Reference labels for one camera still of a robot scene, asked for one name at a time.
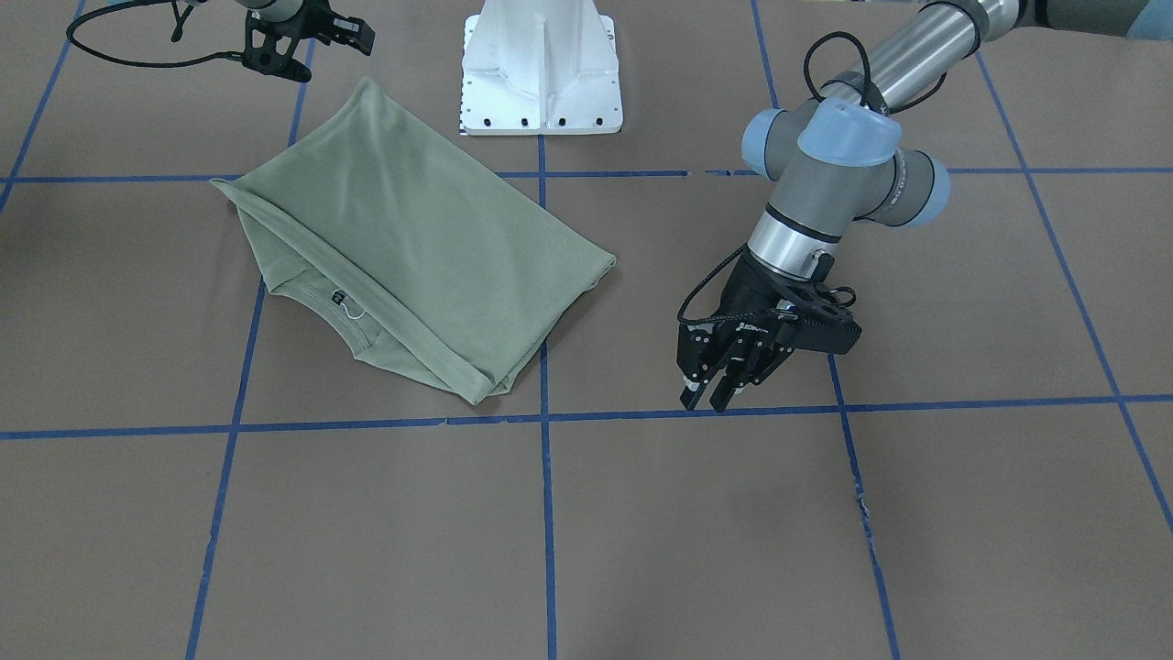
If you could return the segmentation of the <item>white mounting plate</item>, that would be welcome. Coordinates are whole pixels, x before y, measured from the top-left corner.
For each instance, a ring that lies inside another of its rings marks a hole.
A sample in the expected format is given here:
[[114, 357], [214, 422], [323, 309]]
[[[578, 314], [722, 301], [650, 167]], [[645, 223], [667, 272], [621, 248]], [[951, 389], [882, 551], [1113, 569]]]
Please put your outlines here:
[[465, 18], [457, 129], [470, 137], [621, 131], [619, 46], [594, 1], [486, 1]]

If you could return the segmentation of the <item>olive green t-shirt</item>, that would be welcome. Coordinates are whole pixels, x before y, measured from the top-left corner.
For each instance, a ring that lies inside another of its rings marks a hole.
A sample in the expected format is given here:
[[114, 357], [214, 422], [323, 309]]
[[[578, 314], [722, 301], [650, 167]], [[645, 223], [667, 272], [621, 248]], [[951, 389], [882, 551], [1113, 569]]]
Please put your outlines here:
[[235, 181], [262, 279], [355, 360], [479, 404], [511, 390], [615, 256], [362, 79], [335, 116]]

